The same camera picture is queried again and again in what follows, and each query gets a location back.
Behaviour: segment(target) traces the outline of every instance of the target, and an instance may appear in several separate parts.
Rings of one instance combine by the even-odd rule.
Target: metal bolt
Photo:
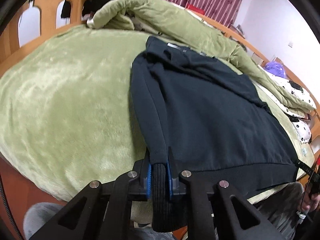
[[[99,185],[100,185],[100,182],[97,181],[97,180],[93,180],[93,181],[91,181],[90,184],[89,184],[89,186],[90,186],[91,188],[97,188],[97,187],[99,187]]]
[[[135,178],[137,177],[138,173],[136,171],[129,171],[128,172],[128,177],[129,178]]]
[[[191,171],[183,171],[183,172],[181,172],[181,175],[183,176],[183,177],[190,177],[191,176]]]
[[[227,182],[226,180],[220,180],[219,181],[219,185],[220,187],[229,187],[229,182]]]

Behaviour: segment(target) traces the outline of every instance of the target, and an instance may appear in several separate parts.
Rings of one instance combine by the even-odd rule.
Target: wooden bed frame
[[[29,55],[32,51],[34,51],[38,46],[44,43],[46,40],[51,38],[58,33],[64,32],[69,28],[83,24],[81,22],[81,14],[82,7],[86,0],[69,0],[71,2],[71,17],[70,24],[65,25],[61,28],[56,29],[56,11],[59,3],[63,0],[35,0],[34,6],[40,9],[40,36],[24,46],[19,46],[19,38],[18,38],[18,21],[26,9],[28,9],[29,5],[26,2],[14,15],[10,23],[7,25],[6,29],[0,36],[0,77],[7,71],[10,67],[21,61],[24,57]],[[244,39],[239,34],[225,27],[224,25],[204,16],[197,12],[194,12],[196,15],[201,17],[207,23],[212,25],[213,27],[219,29],[224,33],[224,36],[227,38],[232,37],[233,39],[239,41],[241,44],[249,48],[252,52],[254,52],[258,57],[260,57],[262,62],[262,67],[269,61],[261,52],[259,52],[252,44],[250,44],[246,39]],[[292,72],[289,68],[285,66],[286,74],[289,79],[301,85],[302,87],[308,88],[303,84],[303,82]],[[315,139],[320,135],[320,105],[317,100],[314,98],[312,93],[308,90],[314,102],[316,103],[316,110],[312,111],[312,138]],[[315,159],[320,154],[320,150],[315,153]],[[305,184],[307,177],[300,179],[300,182]]]

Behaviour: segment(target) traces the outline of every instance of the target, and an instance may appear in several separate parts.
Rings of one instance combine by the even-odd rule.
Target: purple object
[[[284,67],[279,62],[270,61],[266,64],[264,69],[275,76],[286,78]]]

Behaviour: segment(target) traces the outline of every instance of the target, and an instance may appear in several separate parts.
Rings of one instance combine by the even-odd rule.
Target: folded green blanket
[[[144,156],[146,145],[129,87],[131,63],[145,49],[150,34],[134,31],[125,12],[156,32],[219,57],[238,74],[247,73],[283,104],[307,108],[269,79],[236,42],[187,11],[163,0],[113,0],[88,23],[91,28],[105,28],[80,25],[53,37],[0,79],[0,151],[56,198],[70,200],[91,180],[114,180]],[[257,91],[288,133],[299,158],[311,165],[312,152],[306,146],[307,154],[302,154],[289,119],[263,91]],[[141,205],[133,205],[132,218],[148,223],[150,208]]]

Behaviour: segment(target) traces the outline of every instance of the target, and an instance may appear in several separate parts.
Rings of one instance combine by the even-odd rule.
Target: red floor
[[[64,205],[65,202],[56,200],[53,196],[43,192],[36,187],[33,182],[26,179],[18,171],[8,165],[0,158],[0,173],[4,184],[5,194],[8,203],[20,232],[23,234],[23,217],[29,207],[39,202],[52,202]],[[0,217],[4,220],[7,227],[18,239],[9,221],[2,200],[0,200]]]

